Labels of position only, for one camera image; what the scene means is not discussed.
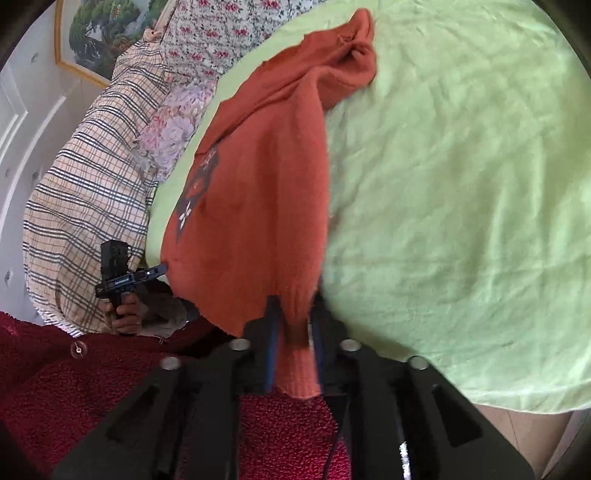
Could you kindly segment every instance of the person's hand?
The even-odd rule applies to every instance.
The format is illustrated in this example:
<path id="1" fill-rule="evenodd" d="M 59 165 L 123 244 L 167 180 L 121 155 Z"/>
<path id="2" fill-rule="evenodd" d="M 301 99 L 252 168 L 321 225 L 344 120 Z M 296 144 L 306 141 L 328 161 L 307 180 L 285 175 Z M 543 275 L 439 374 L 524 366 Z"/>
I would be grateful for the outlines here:
<path id="1" fill-rule="evenodd" d="M 117 308 L 116 318 L 113 304 L 108 300 L 100 304 L 100 309 L 105 316 L 107 327 L 118 333 L 136 334 L 142 328 L 143 304 L 135 293 L 121 295 L 121 305 Z"/>

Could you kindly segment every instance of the white door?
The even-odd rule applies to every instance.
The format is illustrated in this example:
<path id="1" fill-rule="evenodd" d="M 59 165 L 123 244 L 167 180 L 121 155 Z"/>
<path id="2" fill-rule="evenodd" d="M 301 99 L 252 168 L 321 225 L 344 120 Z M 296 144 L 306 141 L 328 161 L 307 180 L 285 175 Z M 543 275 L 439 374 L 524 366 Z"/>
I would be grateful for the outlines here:
<path id="1" fill-rule="evenodd" d="M 22 216 L 100 90 L 58 68 L 55 4 L 29 28 L 0 72 L 0 311 L 35 321 L 22 267 Z"/>

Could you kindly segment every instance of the pink floral fabric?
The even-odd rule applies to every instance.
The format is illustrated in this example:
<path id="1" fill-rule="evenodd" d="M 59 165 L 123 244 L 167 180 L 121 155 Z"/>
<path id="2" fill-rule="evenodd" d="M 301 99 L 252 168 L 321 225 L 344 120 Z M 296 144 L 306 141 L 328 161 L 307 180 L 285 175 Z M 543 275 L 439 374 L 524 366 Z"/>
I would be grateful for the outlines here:
<path id="1" fill-rule="evenodd" d="M 161 48 L 175 74 L 216 80 L 280 26 L 324 0 L 178 0 Z"/>
<path id="2" fill-rule="evenodd" d="M 132 150 L 145 171 L 155 169 L 155 178 L 165 181 L 172 173 L 187 143 L 216 91 L 217 83 L 195 80 L 173 87 Z"/>

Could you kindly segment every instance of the plaid shirt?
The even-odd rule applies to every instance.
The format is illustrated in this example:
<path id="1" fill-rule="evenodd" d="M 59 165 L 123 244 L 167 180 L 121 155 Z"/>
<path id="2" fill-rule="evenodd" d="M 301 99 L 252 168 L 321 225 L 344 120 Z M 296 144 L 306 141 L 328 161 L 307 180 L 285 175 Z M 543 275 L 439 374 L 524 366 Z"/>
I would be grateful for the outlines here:
<path id="1" fill-rule="evenodd" d="M 94 295 L 100 245 L 130 246 L 130 268 L 144 253 L 155 172 L 136 164 L 131 148 L 170 92 L 173 76 L 159 45 L 140 41 L 117 60 L 111 85 L 95 100 L 24 215 L 28 294 L 40 316 L 79 335 L 100 332 Z"/>

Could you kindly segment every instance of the light green blanket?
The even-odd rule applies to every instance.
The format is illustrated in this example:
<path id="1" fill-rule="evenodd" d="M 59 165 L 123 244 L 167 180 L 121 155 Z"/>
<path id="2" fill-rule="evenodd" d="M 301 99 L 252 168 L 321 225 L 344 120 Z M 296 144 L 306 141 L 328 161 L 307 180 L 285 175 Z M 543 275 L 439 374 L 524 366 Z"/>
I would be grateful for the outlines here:
<path id="1" fill-rule="evenodd" d="M 378 75 L 327 116 L 330 307 L 474 402 L 591 403 L 591 80 L 530 0 L 329 0 L 287 24 L 220 80 L 158 190 L 149 262 L 219 102 L 358 7 L 375 18 Z"/>

